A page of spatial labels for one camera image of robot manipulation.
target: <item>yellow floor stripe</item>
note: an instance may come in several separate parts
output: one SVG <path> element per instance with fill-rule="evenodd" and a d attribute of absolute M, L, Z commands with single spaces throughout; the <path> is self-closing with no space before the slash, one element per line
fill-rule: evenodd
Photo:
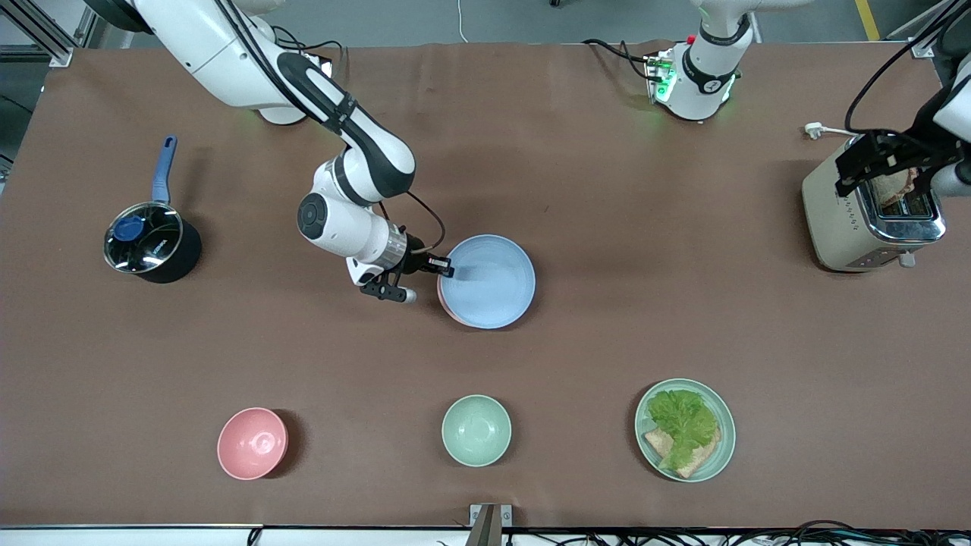
<path fill-rule="evenodd" d="M 871 42 L 880 40 L 880 31 L 877 30 L 877 21 L 873 19 L 873 12 L 870 11 L 870 3 L 867 0 L 856 0 L 856 10 L 859 12 L 859 20 L 863 22 L 866 39 Z"/>

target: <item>wire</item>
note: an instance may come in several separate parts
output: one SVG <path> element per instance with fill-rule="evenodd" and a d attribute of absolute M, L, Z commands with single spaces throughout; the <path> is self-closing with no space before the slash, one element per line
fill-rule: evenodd
<path fill-rule="evenodd" d="M 263 528 L 257 527 L 250 530 L 250 536 L 246 539 L 246 546 L 253 546 L 259 540 L 259 535 L 263 534 Z"/>
<path fill-rule="evenodd" d="M 300 110 L 300 112 L 302 112 L 308 118 L 313 119 L 317 123 L 323 124 L 323 120 L 320 119 L 310 108 L 304 105 L 302 101 L 297 99 L 293 92 L 290 91 L 289 87 L 287 87 L 286 84 L 284 84 L 284 82 L 280 79 L 277 72 L 273 70 L 272 66 L 270 65 L 270 61 L 266 58 L 266 55 L 263 54 L 263 50 L 259 47 L 259 44 L 253 38 L 252 33 L 250 32 L 250 27 L 247 25 L 248 19 L 246 19 L 242 12 L 239 11 L 239 8 L 237 8 L 232 2 L 228 2 L 227 6 L 225 3 L 226 0 L 214 1 L 216 2 L 217 7 L 219 7 L 219 10 L 222 12 L 222 15 L 229 22 L 229 25 L 233 27 L 233 31 L 240 39 L 243 47 L 250 54 L 250 57 L 252 57 L 253 62 L 255 62 L 256 65 L 263 71 L 263 74 L 270 81 L 270 83 L 277 88 L 280 94 L 284 96 L 284 99 L 289 101 L 290 104 Z"/>
<path fill-rule="evenodd" d="M 584 44 L 585 46 L 600 46 L 601 48 L 604 48 L 605 50 L 613 53 L 614 55 L 616 55 L 618 57 L 624 57 L 624 58 L 626 58 L 627 60 L 629 60 L 631 62 L 640 62 L 640 63 L 646 63 L 646 62 L 648 62 L 648 60 L 646 58 L 644 58 L 644 57 L 631 57 L 630 56 L 630 52 L 625 53 L 625 52 L 623 52 L 621 50 L 618 50 L 614 46 L 611 46 L 607 42 L 604 42 L 603 40 L 597 40 L 596 38 L 590 38 L 588 40 L 583 40 L 581 42 L 581 44 Z"/>
<path fill-rule="evenodd" d="M 274 32 L 277 32 L 277 31 L 283 32 L 289 38 L 289 40 L 282 40 L 279 37 L 277 38 L 277 45 L 285 50 L 300 50 L 300 51 L 315 50 L 317 48 L 322 48 L 324 46 L 337 46 L 341 50 L 344 49 L 344 45 L 338 42 L 337 40 L 327 40 L 326 42 L 320 42 L 319 44 L 307 45 L 297 40 L 297 37 L 294 36 L 292 32 L 290 32 L 289 30 L 286 30 L 285 28 L 279 25 L 275 24 L 275 25 L 272 25 L 270 28 L 272 28 Z"/>
<path fill-rule="evenodd" d="M 468 44 L 469 40 L 465 37 L 465 33 L 462 32 L 462 0 L 455 1 L 458 4 L 458 35 L 462 37 L 462 42 Z"/>
<path fill-rule="evenodd" d="M 860 101 L 862 101 L 863 97 L 866 96 L 866 93 L 870 91 L 870 88 L 873 87 L 873 84 L 875 84 L 877 80 L 880 79 L 880 77 L 887 71 L 890 65 L 896 62 L 900 57 L 904 55 L 904 53 L 910 50 L 912 44 L 923 42 L 924 40 L 932 36 L 935 32 L 940 30 L 942 27 L 950 25 L 952 22 L 954 22 L 954 20 L 956 20 L 959 16 L 965 13 L 968 10 L 968 8 L 971 8 L 971 4 L 961 6 L 960 8 L 957 9 L 957 11 L 955 11 L 953 14 L 948 15 L 945 18 L 945 15 L 960 2 L 962 2 L 962 0 L 953 0 L 951 4 L 948 5 L 947 8 L 945 8 L 940 14 L 938 14 L 937 18 L 935 18 L 929 25 L 927 25 L 926 28 L 924 28 L 924 30 L 921 32 L 921 34 L 918 37 L 914 38 L 912 42 L 909 42 L 898 52 L 894 53 L 893 56 L 891 56 L 887 60 L 887 62 L 883 64 L 883 66 L 877 69 L 877 72 L 875 72 L 873 76 L 870 77 L 870 80 L 866 83 L 866 85 L 863 86 L 863 89 L 859 91 L 859 93 L 856 95 L 856 98 L 854 98 L 853 102 L 850 103 L 850 108 L 847 109 L 846 118 L 844 119 L 844 123 L 843 123 L 846 130 L 850 131 L 851 133 L 866 133 L 866 132 L 892 133 L 894 132 L 894 131 L 890 131 L 889 129 L 854 128 L 853 114 L 856 111 L 856 107 L 859 106 Z"/>
<path fill-rule="evenodd" d="M 547 542 L 551 543 L 553 546 L 565 546 L 566 544 L 573 544 L 574 542 L 580 542 L 581 540 L 589 542 L 590 539 L 592 538 L 592 535 L 588 534 L 586 536 L 574 536 L 573 538 L 567 538 L 566 540 L 557 541 L 552 538 L 549 538 L 548 536 L 543 536 L 542 534 L 531 533 L 531 532 L 528 534 L 531 536 L 535 536 L 537 538 L 542 538 L 543 540 L 546 540 Z"/>
<path fill-rule="evenodd" d="M 9 102 L 9 103 L 11 103 L 11 104 L 13 104 L 14 106 L 16 106 L 16 107 L 18 107 L 18 108 L 20 108 L 21 110 L 23 110 L 23 111 L 24 111 L 24 112 L 26 112 L 27 114 L 33 114 L 33 113 L 34 113 L 34 111 L 33 111 L 33 110 L 31 110 L 31 109 L 29 109 L 29 108 L 27 108 L 26 106 L 23 106 L 22 104 L 20 104 L 20 103 L 18 103 L 18 102 L 16 102 L 16 101 L 15 101 L 14 99 L 12 99 L 12 98 L 10 98 L 10 97 L 9 97 L 9 96 L 7 96 L 7 95 L 4 95 L 4 94 L 0 94 L 0 99 L 3 99 L 3 100 L 5 100 L 5 101 L 7 101 L 7 102 Z"/>
<path fill-rule="evenodd" d="M 425 202 L 422 201 L 417 195 L 415 195 L 415 194 L 411 193 L 410 191 L 408 191 L 408 196 L 411 197 L 412 199 L 415 199 L 416 202 L 419 205 L 421 205 L 421 207 L 424 210 L 428 211 L 428 214 L 430 214 L 431 217 L 435 219 L 435 222 L 438 223 L 439 229 L 441 229 L 441 231 L 442 231 L 441 234 L 438 236 L 438 241 L 435 241 L 433 244 L 431 244 L 431 245 L 429 245 L 429 246 L 427 246 L 427 247 L 425 247 L 423 249 L 414 250 L 414 251 L 412 251 L 412 254 L 413 255 L 414 254 L 421 254 L 421 253 L 426 253 L 426 252 L 431 251 L 431 250 L 435 250 L 436 248 L 438 248 L 439 245 L 442 244 L 442 241 L 445 241 L 445 223 L 442 222 L 442 218 L 439 217 L 437 214 L 435 214 L 435 211 L 431 210 L 431 207 L 429 207 L 428 205 L 426 205 Z"/>
<path fill-rule="evenodd" d="M 624 40 L 620 40 L 620 48 L 623 50 L 624 57 L 627 59 L 627 62 L 630 63 L 630 69 L 633 70 L 635 74 L 637 74 L 641 78 L 644 78 L 648 82 L 656 82 L 656 83 L 661 82 L 661 78 L 659 78 L 658 76 L 648 75 L 647 66 L 645 66 L 644 72 L 641 72 L 640 70 L 637 69 L 637 65 L 634 64 L 634 59 L 630 58 L 630 50 L 627 49 L 627 44 L 624 42 Z"/>
<path fill-rule="evenodd" d="M 949 47 L 947 45 L 946 40 L 944 39 L 944 37 L 947 36 L 951 32 L 952 27 L 954 27 L 954 25 L 960 19 L 961 19 L 961 17 L 958 17 L 955 20 L 951 21 L 944 28 L 942 28 L 940 35 L 938 35 L 938 37 L 937 37 L 937 51 L 939 51 L 943 55 L 950 56 L 950 57 L 963 57 L 963 56 L 967 55 L 971 51 L 971 47 L 969 47 L 969 46 L 964 46 L 964 49 L 963 50 L 960 50 L 960 51 L 955 50 L 954 48 Z"/>
<path fill-rule="evenodd" d="M 607 42 L 604 42 L 603 40 L 597 40 L 596 38 L 590 38 L 589 40 L 583 40 L 582 41 L 582 44 L 587 45 L 587 46 L 600 46 L 601 48 L 603 48 L 603 49 L 605 49 L 605 50 L 613 53 L 614 55 L 616 55 L 618 57 L 622 57 L 622 58 L 627 59 L 627 62 L 630 63 L 630 69 L 633 70 L 641 78 L 647 80 L 648 82 L 660 82 L 661 81 L 661 78 L 659 78 L 657 76 L 650 76 L 650 75 L 648 75 L 648 73 L 646 71 L 645 72 L 641 72 L 640 70 L 637 69 L 637 66 L 634 64 L 635 62 L 636 63 L 641 63 L 641 64 L 647 64 L 648 60 L 646 58 L 644 58 L 643 56 L 635 57 L 635 56 L 631 55 L 630 54 L 630 50 L 627 48 L 627 43 L 624 42 L 624 40 L 620 40 L 620 49 L 619 50 L 617 48 L 615 48 L 614 46 L 611 46 Z"/>

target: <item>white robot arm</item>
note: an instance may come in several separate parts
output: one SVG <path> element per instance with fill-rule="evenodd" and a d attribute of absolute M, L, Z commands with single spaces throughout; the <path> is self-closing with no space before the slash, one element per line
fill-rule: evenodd
<path fill-rule="evenodd" d="M 835 162 L 836 193 L 850 195 L 861 184 L 908 169 L 919 169 L 916 190 L 941 197 L 971 195 L 971 56 L 956 77 L 918 110 L 904 131 L 863 132 Z"/>
<path fill-rule="evenodd" d="M 693 43 L 649 59 L 651 99 L 684 119 L 711 117 L 728 100 L 742 55 L 753 39 L 749 12 L 786 10 L 813 0 L 690 0 L 701 11 Z"/>
<path fill-rule="evenodd" d="M 306 116 L 344 140 L 344 151 L 317 170 L 311 192 L 300 203 L 297 225 L 307 240 L 347 259 L 362 292 L 413 301 L 412 291 L 397 287 L 402 274 L 452 274 L 447 258 L 429 254 L 417 237 L 372 211 L 384 199 L 409 191 L 415 157 L 321 70 L 318 58 L 280 48 L 269 26 L 243 15 L 230 0 L 87 1 L 117 26 L 122 24 L 112 19 L 118 19 L 113 10 L 127 9 L 134 20 L 130 26 L 154 33 L 185 70 L 227 105 L 258 110 L 274 123 Z M 280 3 L 245 2 L 254 12 Z"/>

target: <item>bread slice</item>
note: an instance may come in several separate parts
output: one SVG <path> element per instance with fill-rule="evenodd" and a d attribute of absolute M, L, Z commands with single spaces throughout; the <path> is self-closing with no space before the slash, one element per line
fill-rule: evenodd
<path fill-rule="evenodd" d="M 671 448 L 674 446 L 674 438 L 670 434 L 661 430 L 660 428 L 655 428 L 654 430 L 648 432 L 644 435 L 644 439 L 651 444 L 651 447 L 657 451 L 657 454 L 662 458 L 668 456 L 671 453 Z M 708 443 L 707 446 L 702 446 L 700 448 L 695 448 L 691 452 L 691 462 L 681 468 L 676 468 L 675 472 L 682 478 L 688 479 L 691 477 L 702 464 L 707 461 L 712 454 L 715 452 L 715 448 L 718 447 L 719 442 L 721 442 L 721 428 L 715 429 L 715 435 L 712 436 L 712 441 Z"/>

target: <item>green bowl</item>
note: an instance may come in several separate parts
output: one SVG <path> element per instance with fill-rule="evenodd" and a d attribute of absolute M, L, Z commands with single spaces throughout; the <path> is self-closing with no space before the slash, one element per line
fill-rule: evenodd
<path fill-rule="evenodd" d="M 456 461 L 489 466 L 506 453 L 513 440 L 513 422 L 506 408 L 483 394 L 460 398 L 442 421 L 442 442 Z"/>
<path fill-rule="evenodd" d="M 661 455 L 644 439 L 645 434 L 657 428 L 657 424 L 651 419 L 651 413 L 648 412 L 648 402 L 655 394 L 663 391 L 697 392 L 705 405 L 715 414 L 715 419 L 721 427 L 721 442 L 715 448 L 715 452 L 687 479 L 679 476 L 674 470 L 662 469 Z M 641 398 L 641 403 L 637 404 L 637 413 L 634 414 L 634 435 L 637 436 L 637 445 L 640 446 L 641 453 L 651 466 L 664 476 L 678 482 L 703 482 L 714 478 L 728 466 L 732 454 L 735 453 L 735 420 L 732 419 L 728 406 L 715 391 L 690 379 L 668 379 L 648 389 Z"/>

